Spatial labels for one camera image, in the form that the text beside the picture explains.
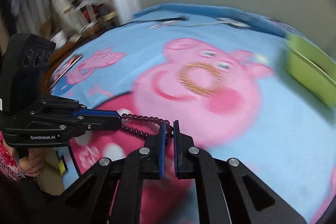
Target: cartoon pig face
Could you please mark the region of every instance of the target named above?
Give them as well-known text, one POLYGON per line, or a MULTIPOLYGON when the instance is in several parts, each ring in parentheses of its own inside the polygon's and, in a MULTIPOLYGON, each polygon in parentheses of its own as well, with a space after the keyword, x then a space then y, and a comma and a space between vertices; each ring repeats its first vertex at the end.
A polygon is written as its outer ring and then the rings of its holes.
POLYGON ((227 142, 251 124, 261 102, 256 78, 272 73, 264 65, 249 62, 252 53, 238 50, 229 54, 205 42, 181 38, 168 42, 164 55, 166 63, 134 83, 139 113, 179 120, 181 132, 191 135, 201 147, 227 142), (197 63, 210 65, 219 79, 197 63), (190 65, 186 77, 193 85, 212 90, 219 82, 216 92, 206 96, 190 90, 179 78, 186 65, 190 65))
POLYGON ((90 58, 83 61, 78 67, 82 70, 105 68, 117 63, 125 54, 122 52, 110 52, 112 48, 104 51, 96 51, 90 58))

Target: hand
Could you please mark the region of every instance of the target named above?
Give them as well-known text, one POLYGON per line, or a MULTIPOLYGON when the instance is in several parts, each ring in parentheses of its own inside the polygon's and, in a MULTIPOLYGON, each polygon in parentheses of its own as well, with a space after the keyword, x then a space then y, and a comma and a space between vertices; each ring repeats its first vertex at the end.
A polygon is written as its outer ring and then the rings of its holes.
MULTIPOLYGON (((5 143, 5 140, 3 140, 3 146, 13 158, 15 155, 15 148, 8 146, 5 143)), ((29 149, 28 156, 19 160, 19 166, 17 166, 18 170, 29 177, 37 177, 42 174, 44 170, 46 152, 47 150, 45 148, 29 149)))

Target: plaid clothing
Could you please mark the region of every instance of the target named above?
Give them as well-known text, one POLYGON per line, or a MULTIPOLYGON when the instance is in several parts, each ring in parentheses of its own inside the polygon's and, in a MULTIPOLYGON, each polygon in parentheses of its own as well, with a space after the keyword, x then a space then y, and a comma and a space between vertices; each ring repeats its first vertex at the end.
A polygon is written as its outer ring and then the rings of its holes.
POLYGON ((13 180, 20 180, 15 160, 9 155, 2 144, 3 136, 0 131, 0 172, 13 180))

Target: green container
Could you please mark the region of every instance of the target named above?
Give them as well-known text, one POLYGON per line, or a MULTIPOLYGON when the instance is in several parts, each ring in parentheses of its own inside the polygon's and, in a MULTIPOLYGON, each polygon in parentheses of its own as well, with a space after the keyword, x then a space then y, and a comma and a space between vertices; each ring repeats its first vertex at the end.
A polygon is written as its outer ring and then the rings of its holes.
POLYGON ((288 35, 288 72, 323 103, 336 105, 336 64, 322 50, 295 34, 288 35))

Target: screw head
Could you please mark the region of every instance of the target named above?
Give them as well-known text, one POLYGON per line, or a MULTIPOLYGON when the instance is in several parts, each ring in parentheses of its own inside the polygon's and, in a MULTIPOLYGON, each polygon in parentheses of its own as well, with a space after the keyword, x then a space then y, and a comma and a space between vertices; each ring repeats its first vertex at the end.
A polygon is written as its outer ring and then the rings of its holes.
POLYGON ((188 151, 189 151, 189 153, 191 153, 191 154, 198 154, 198 152, 200 151, 197 147, 194 147, 194 146, 192 146, 192 147, 190 147, 189 149, 188 149, 188 151))
POLYGON ((150 152, 150 150, 147 147, 142 147, 142 148, 139 149, 139 152, 142 155, 147 155, 150 152))
POLYGON ((101 165, 101 166, 106 166, 106 165, 108 165, 110 163, 110 159, 109 158, 101 158, 100 160, 99 160, 99 164, 101 165))
POLYGON ((238 160, 238 159, 235 159, 235 158, 229 159, 229 164, 230 164, 231 166, 236 167, 236 166, 239 165, 239 160, 238 160))

